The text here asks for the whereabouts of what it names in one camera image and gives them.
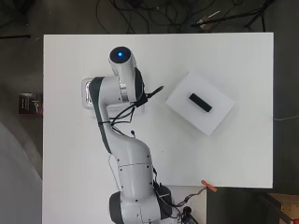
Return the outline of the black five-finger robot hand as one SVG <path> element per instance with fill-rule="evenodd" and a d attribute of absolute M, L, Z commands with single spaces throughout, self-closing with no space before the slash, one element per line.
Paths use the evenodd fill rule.
<path fill-rule="evenodd" d="M 159 91 L 161 91 L 164 88 L 164 86 L 160 86 L 159 88 L 157 88 L 155 91 L 150 92 L 150 93 L 146 93 L 147 98 L 151 98 L 152 96 L 154 96 L 155 94 L 157 94 Z"/>

